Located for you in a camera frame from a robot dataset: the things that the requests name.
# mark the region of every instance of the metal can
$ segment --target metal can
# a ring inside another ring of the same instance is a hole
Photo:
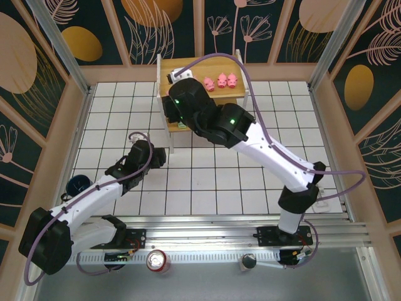
[[[152,272],[164,273],[171,266],[171,260],[162,250],[153,250],[146,257],[146,265]]]

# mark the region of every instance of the grid floor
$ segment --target grid floor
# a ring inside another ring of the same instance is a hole
[[[95,215],[277,214],[283,184],[267,169],[233,150],[214,146],[192,132],[174,134],[174,154],[155,97],[155,83],[99,83],[86,122],[73,175],[92,181],[128,154],[128,134],[149,134],[156,147],[165,147],[167,164],[149,171],[139,186]],[[253,82],[256,100],[268,132],[291,152],[327,166],[323,139],[305,82]],[[249,98],[246,109],[253,115]],[[320,186],[336,192],[332,176]],[[340,200],[316,203],[308,213],[340,213]]]

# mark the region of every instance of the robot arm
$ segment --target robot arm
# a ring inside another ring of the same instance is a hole
[[[164,112],[170,122],[183,122],[194,133],[208,141],[243,153],[268,168],[284,184],[279,199],[281,215],[279,230],[285,235],[296,233],[305,211],[316,201],[316,184],[321,175],[304,172],[278,154],[264,138],[261,125],[242,107],[227,103],[216,105],[203,85],[192,77],[190,70],[175,77],[169,76],[173,85],[169,96],[164,97]],[[287,156],[307,169],[324,171],[321,162],[314,164],[297,157],[272,139]]]
[[[34,250],[32,262],[39,266],[48,275],[58,272],[68,261],[71,255],[87,250],[101,243],[113,243],[120,246],[125,240],[125,224],[119,219],[107,215],[96,223],[82,225],[94,212],[104,207],[108,202],[123,196],[131,188],[137,186],[149,169],[162,167],[166,162],[164,148],[154,148],[152,145],[152,160],[141,173],[128,179],[124,177],[133,174],[142,168],[149,158],[150,149],[147,141],[138,140],[127,156],[123,156],[114,166],[105,171],[105,175],[94,183],[91,188],[98,190],[85,196],[71,209],[66,207],[81,194],[57,207],[47,211],[38,208],[29,217],[19,252],[28,256],[39,232],[54,216],[64,211],[56,222],[47,230]],[[99,185],[116,179],[122,179],[103,188]]]

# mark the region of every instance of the pink pig figurine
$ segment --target pink pig figurine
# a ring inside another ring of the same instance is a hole
[[[228,79],[228,87],[235,88],[238,82],[238,78],[233,73],[230,73],[227,79]]]
[[[217,78],[217,84],[219,88],[224,88],[227,85],[227,77],[224,73],[221,73]]]
[[[212,81],[211,78],[205,77],[203,80],[203,83],[205,84],[206,90],[211,92],[214,91],[214,82]]]

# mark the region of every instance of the red can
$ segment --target red can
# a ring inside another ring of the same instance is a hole
[[[164,273],[171,266],[171,260],[162,250],[153,250],[146,257],[146,265],[152,272]]]

